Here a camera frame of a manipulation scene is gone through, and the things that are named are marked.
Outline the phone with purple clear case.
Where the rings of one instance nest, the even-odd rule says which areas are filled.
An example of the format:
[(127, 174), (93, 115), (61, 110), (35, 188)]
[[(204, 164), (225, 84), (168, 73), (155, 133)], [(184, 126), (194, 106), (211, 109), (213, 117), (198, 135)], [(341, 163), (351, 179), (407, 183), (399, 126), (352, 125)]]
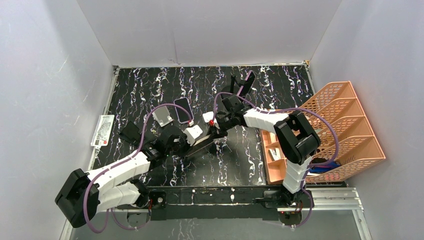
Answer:
[(242, 79), (237, 85), (239, 87), (237, 95), (240, 97), (245, 97), (251, 91), (252, 85), (256, 79), (256, 76), (252, 70), (247, 73), (246, 78)]

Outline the phone with lilac case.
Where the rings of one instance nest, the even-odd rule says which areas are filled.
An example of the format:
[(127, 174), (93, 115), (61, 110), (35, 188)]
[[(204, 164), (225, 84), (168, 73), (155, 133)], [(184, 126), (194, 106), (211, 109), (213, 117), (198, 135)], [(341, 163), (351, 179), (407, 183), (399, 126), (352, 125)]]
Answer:
[(176, 105), (175, 110), (177, 119), (180, 124), (188, 124), (194, 119), (193, 112), (187, 97), (175, 99), (173, 103)]

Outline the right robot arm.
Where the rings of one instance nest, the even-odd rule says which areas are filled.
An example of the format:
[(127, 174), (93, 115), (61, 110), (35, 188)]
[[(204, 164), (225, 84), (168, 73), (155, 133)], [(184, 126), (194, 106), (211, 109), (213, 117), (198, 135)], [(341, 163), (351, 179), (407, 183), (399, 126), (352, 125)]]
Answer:
[(300, 111), (286, 114), (262, 110), (251, 103), (243, 104), (244, 98), (229, 92), (221, 92), (221, 96), (227, 112), (220, 117), (215, 112), (211, 122), (217, 123), (222, 131), (244, 126), (276, 135), (286, 158), (281, 199), (286, 206), (295, 207), (302, 199), (312, 156), (321, 144), (305, 115)]

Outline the phone with pink case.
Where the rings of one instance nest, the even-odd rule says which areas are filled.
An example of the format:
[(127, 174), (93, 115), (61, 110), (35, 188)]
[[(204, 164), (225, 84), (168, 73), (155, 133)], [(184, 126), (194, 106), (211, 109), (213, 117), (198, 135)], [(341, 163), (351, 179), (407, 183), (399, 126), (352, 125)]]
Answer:
[(218, 134), (216, 132), (208, 133), (205, 137), (197, 140), (193, 146), (189, 148), (189, 150), (186, 153), (186, 157), (189, 157), (193, 155), (194, 153), (200, 151), (201, 149), (207, 147), (211, 143), (213, 143), (217, 139), (223, 138), (224, 135)]

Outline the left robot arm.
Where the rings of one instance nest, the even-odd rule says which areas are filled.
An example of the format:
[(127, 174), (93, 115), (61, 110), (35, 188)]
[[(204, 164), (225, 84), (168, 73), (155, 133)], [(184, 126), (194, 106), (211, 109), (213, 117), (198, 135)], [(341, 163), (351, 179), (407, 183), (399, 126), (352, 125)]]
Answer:
[(198, 125), (185, 130), (167, 126), (159, 137), (121, 160), (88, 172), (72, 171), (54, 202), (74, 228), (84, 226), (103, 210), (121, 205), (144, 208), (149, 194), (133, 177), (162, 165), (171, 153), (184, 156), (202, 133)]

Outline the black round phone stand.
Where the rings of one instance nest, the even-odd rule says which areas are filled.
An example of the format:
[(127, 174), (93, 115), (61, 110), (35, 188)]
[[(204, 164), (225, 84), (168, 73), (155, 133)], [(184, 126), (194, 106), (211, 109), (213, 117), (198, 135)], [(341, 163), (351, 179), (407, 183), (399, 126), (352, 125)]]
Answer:
[(227, 92), (227, 93), (233, 93), (241, 97), (247, 96), (249, 93), (249, 90), (246, 90), (244, 88), (246, 82), (248, 81), (249, 77), (242, 78), (240, 81), (236, 80), (236, 77), (232, 75), (230, 77), (230, 84), (224, 86), (220, 91), (221, 92)]

